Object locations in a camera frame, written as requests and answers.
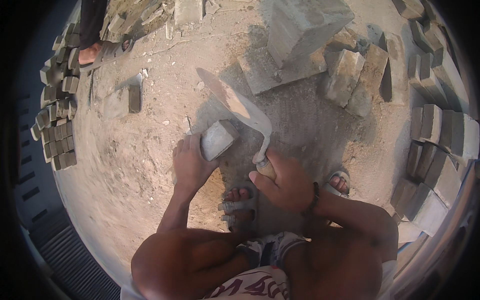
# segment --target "bare skin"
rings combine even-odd
[[[235,251],[239,243],[247,240],[248,233],[186,228],[193,195],[218,165],[203,160],[199,141],[198,136],[187,137],[174,149],[178,183],[172,200],[157,233],[147,238],[132,258],[133,280],[149,300],[201,299],[249,269],[244,254]],[[256,171],[249,174],[250,179],[274,205],[293,212],[306,209],[313,200],[313,184],[299,162],[271,149],[266,154],[277,179],[272,182]],[[339,178],[332,178],[331,185],[340,192],[346,188]],[[244,197],[248,195],[242,189],[228,193],[229,200]],[[251,217],[250,212],[234,213]],[[300,244],[287,253],[284,264],[291,298],[375,299],[382,279],[382,263],[396,259],[396,223],[380,207],[324,190],[320,191],[313,214],[342,228],[320,226],[310,243]]]
[[[124,41],[123,44],[121,45],[122,50],[125,51],[129,45],[130,45],[129,40]],[[80,50],[78,54],[78,62],[81,65],[94,62],[101,49],[102,49],[102,41],[98,41],[93,45],[91,45],[90,47],[88,47],[87,49]]]

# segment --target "right hand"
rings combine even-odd
[[[266,156],[276,173],[275,182],[257,171],[248,175],[275,206],[292,212],[302,212],[313,201],[313,181],[295,158],[285,158],[273,149],[267,149]]]

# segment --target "wooden trowel handle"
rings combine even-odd
[[[268,160],[268,158],[265,158],[262,162],[257,164],[257,171],[260,174],[267,176],[271,181],[275,182],[276,173],[273,169],[272,163],[270,160]]]

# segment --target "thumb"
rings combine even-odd
[[[280,193],[279,187],[271,181],[268,177],[263,176],[257,171],[252,171],[248,174],[250,180],[268,199],[276,199]]]

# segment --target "forearm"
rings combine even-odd
[[[162,220],[156,231],[165,232],[187,228],[190,201],[192,201],[195,194],[196,191],[191,192],[175,185],[173,196],[163,213]]]
[[[396,224],[383,208],[336,196],[323,189],[320,189],[320,199],[313,213],[356,230],[375,242],[397,238]]]

